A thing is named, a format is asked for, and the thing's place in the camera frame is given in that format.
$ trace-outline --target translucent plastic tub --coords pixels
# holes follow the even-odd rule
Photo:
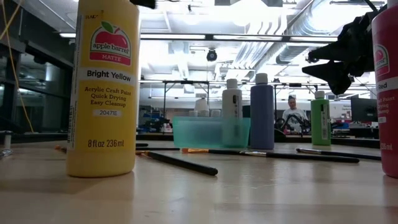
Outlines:
[[[247,147],[250,118],[174,117],[173,131],[177,147]]]

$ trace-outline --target person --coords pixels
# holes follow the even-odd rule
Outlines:
[[[300,118],[302,121],[303,120],[308,120],[307,115],[305,114],[304,110],[298,109],[296,107],[296,99],[293,96],[289,96],[288,99],[288,104],[290,109],[287,109],[284,111],[282,118],[286,121],[287,117],[290,114],[296,115],[296,117]],[[294,128],[296,132],[301,132],[301,126],[300,123],[296,120],[296,118],[290,118],[287,122],[290,127]]]

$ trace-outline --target paintbrush handle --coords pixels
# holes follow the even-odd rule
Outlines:
[[[370,155],[363,155],[363,154],[355,154],[355,153],[346,153],[346,152],[328,152],[322,151],[321,155],[326,156],[343,156],[343,157],[352,157],[358,159],[370,159],[375,161],[381,161],[381,156],[370,156]]]
[[[167,148],[167,147],[136,147],[136,150],[145,150],[145,151],[166,151],[166,150],[173,150],[177,151],[180,148]]]
[[[207,167],[203,166],[200,164],[196,164],[193,162],[187,162],[183,161],[181,159],[173,158],[170,156],[165,156],[156,152],[146,152],[147,156],[161,162],[165,162],[168,164],[172,164],[175,166],[183,167],[186,169],[194,170],[197,172],[201,172],[202,174],[208,174],[208,175],[216,175],[218,173],[218,170],[212,167]]]
[[[148,143],[136,143],[136,147],[147,147]]]
[[[317,149],[296,149],[297,152],[307,153],[307,154],[318,154],[318,155],[326,155],[326,156],[342,156],[342,157],[352,157],[358,159],[370,159],[375,161],[381,161],[381,156],[370,156],[364,154],[355,154],[348,152],[331,152],[331,151],[322,151]]]
[[[279,159],[309,159],[309,160],[328,161],[328,162],[359,163],[359,159],[350,158],[350,157],[340,157],[340,156],[309,156],[309,155],[300,155],[300,154],[267,152],[266,157],[279,158]]]
[[[234,151],[234,150],[209,149],[208,152],[209,152],[209,153],[212,153],[212,154],[240,155],[240,156],[245,156],[245,154],[241,153],[241,151]]]

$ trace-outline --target fluorescent light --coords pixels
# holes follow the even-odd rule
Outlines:
[[[164,97],[162,96],[149,96],[148,99],[158,99],[158,100],[163,100]],[[199,100],[201,99],[200,97],[186,97],[186,96],[166,96],[166,99],[175,99],[175,100]],[[210,97],[209,100],[222,100],[222,97]],[[250,97],[245,97],[242,98],[242,100],[250,100]]]
[[[144,40],[161,40],[161,39],[173,39],[173,40],[204,40],[205,35],[198,34],[141,34],[141,39]]]
[[[208,49],[209,48],[205,47],[205,46],[189,46],[189,50],[203,50],[203,51],[206,51]]]
[[[76,38],[76,34],[74,33],[60,33],[60,36],[63,38]]]
[[[294,47],[324,47],[327,45],[327,43],[286,43],[288,46],[294,46]]]
[[[337,41],[337,37],[330,37],[330,36],[317,36],[317,37],[312,37],[312,36],[300,36],[300,37],[291,37],[290,38],[291,42],[311,42],[311,43],[325,43],[325,42],[335,42]]]
[[[281,36],[272,35],[214,35],[215,40],[242,40],[242,41],[281,41]]]
[[[163,81],[160,80],[139,80],[139,83],[163,83]]]
[[[226,82],[209,82],[209,84],[226,84]]]

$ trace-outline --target yellow paint bottle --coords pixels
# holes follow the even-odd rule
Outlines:
[[[80,0],[67,173],[130,172],[136,149],[139,11],[127,0]]]

